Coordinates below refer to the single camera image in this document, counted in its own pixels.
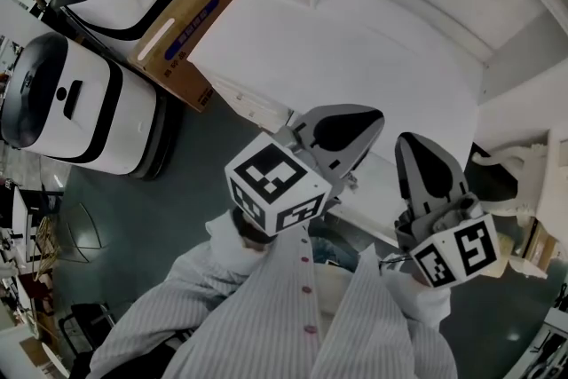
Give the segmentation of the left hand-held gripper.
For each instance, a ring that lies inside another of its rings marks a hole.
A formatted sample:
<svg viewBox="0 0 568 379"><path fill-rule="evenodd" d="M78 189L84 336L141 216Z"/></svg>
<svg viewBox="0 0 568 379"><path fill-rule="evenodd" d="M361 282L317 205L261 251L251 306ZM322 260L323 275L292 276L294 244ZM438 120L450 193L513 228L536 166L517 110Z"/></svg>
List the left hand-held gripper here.
<svg viewBox="0 0 568 379"><path fill-rule="evenodd" d="M260 133L225 166L234 203L273 237L305 225L354 187L355 169L379 138L385 119L374 107L319 106L276 133Z"/></svg>

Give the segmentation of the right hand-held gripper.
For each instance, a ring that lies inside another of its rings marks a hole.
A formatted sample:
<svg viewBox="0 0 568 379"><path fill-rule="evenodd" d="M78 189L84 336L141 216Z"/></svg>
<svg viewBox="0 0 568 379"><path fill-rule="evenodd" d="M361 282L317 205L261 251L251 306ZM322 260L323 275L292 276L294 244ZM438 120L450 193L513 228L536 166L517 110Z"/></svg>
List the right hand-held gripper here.
<svg viewBox="0 0 568 379"><path fill-rule="evenodd" d="M433 288L477 277L500 259L493 216L484 211L458 161L435 141L413 132L395 145L406 210L395 222L398 246Z"/></svg>

